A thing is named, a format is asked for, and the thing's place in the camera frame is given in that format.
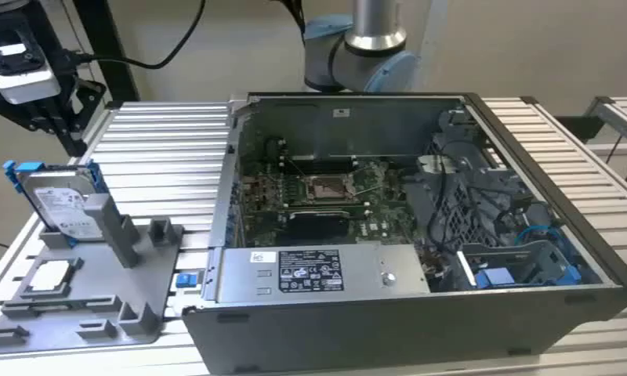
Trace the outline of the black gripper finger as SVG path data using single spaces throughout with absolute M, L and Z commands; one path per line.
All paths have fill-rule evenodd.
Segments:
M 71 157 L 82 157 L 88 149 L 83 139 L 84 130 L 106 92 L 107 86 L 103 83 L 75 79 L 74 84 L 63 88 L 56 98 L 64 124 L 58 132 L 58 138 Z
M 0 94 L 0 116 L 20 125 L 27 131 L 51 133 L 48 120 L 34 105 L 11 104 Z

